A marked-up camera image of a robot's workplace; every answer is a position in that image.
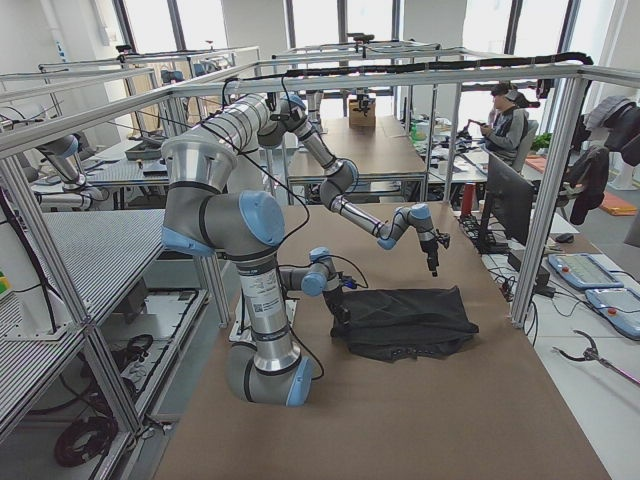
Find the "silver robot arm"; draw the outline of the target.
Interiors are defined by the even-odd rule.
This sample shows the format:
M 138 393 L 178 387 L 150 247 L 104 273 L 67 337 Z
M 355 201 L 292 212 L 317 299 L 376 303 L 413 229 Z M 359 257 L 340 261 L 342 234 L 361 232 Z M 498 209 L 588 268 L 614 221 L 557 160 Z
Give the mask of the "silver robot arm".
M 230 348 L 231 391 L 252 403 L 303 405 L 314 367 L 294 341 L 283 292 L 316 296 L 338 289 L 331 258 L 322 255 L 309 267 L 280 273 L 276 254 L 285 223 L 277 201 L 265 191 L 223 190 L 237 164 L 235 153 L 194 133 L 165 141 L 161 151 L 170 179 L 164 246 L 195 257 L 222 251 L 241 281 L 251 338 Z
M 245 155 L 244 150 L 240 146 L 240 140 L 233 140 L 232 136 L 227 134 L 227 130 L 224 130 L 221 121 L 231 121 L 230 114 L 233 111 L 238 110 L 242 105 L 257 109 L 258 107 L 267 108 L 266 99 L 263 97 L 247 96 L 238 102 L 234 103 L 231 107 L 212 116 L 206 121 L 202 121 L 200 127 L 214 136 L 214 140 L 217 139 L 222 142 L 222 146 L 231 148 L 232 159 L 237 156 L 245 156 L 246 160 L 249 160 L 248 154 Z M 297 99 L 293 100 L 293 97 L 287 99 L 283 98 L 280 101 L 280 112 L 269 112 L 267 108 L 267 120 L 266 123 L 259 124 L 254 122 L 250 126 L 254 128 L 255 132 L 250 133 L 248 139 L 258 139 L 258 131 L 263 132 L 260 135 L 267 136 L 269 138 L 274 137 L 281 139 L 284 135 L 284 131 L 293 133 L 298 140 L 304 145 L 308 152 L 315 158 L 317 163 L 322 166 L 325 173 L 325 180 L 321 184 L 320 197 L 323 205 L 327 210 L 339 214 L 343 218 L 349 220 L 354 225 L 359 226 L 361 229 L 369 232 L 372 236 L 377 238 L 377 243 L 383 249 L 389 250 L 395 246 L 398 239 L 409 228 L 413 227 L 418 235 L 420 247 L 426 254 L 427 267 L 434 277 L 438 275 L 437 267 L 439 265 L 438 260 L 438 245 L 442 245 L 444 248 L 449 247 L 450 237 L 446 233 L 440 233 L 432 223 L 431 213 L 429 207 L 424 204 L 415 204 L 409 207 L 402 207 L 396 210 L 391 223 L 381 223 L 375 217 L 370 216 L 359 207 L 348 201 L 346 198 L 346 191 L 352 185 L 355 185 L 356 176 L 358 170 L 355 164 L 351 160 L 336 157 L 324 143 L 321 135 L 316 127 L 307 119 L 304 113 L 304 107 Z M 224 248 L 223 240 L 218 240 L 217 243 L 211 240 L 209 232 L 207 231 L 207 202 L 214 197 L 207 197 L 206 201 L 203 200 L 200 205 L 200 213 L 198 214 L 198 232 L 201 240 L 204 241 L 207 248 Z M 236 205 L 234 215 L 238 214 L 242 217 L 242 208 Z M 270 248 L 276 250 L 287 235 L 284 234 L 284 223 L 282 212 L 280 207 L 275 207 L 275 215 L 280 223 L 276 220 L 267 220 L 266 213 L 258 213 L 257 206 L 249 206 L 248 214 L 246 218 L 240 218 L 240 220 L 231 220 L 231 237 L 232 241 L 238 237 L 241 233 L 249 235 L 251 241 L 258 242 L 269 247 L 257 247 L 257 248 Z M 275 233 L 267 233 L 266 227 L 278 227 Z

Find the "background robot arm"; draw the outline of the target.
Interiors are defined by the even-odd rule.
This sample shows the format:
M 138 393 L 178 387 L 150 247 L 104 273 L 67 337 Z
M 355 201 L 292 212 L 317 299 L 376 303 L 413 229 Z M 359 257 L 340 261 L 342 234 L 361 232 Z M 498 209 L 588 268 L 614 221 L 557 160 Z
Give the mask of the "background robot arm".
M 86 175 L 75 160 L 75 154 L 79 149 L 79 141 L 75 135 L 60 137 L 41 144 L 36 149 L 57 171 L 62 184 L 61 193 L 35 193 L 41 206 L 90 210 L 109 198 L 108 191 L 89 184 Z

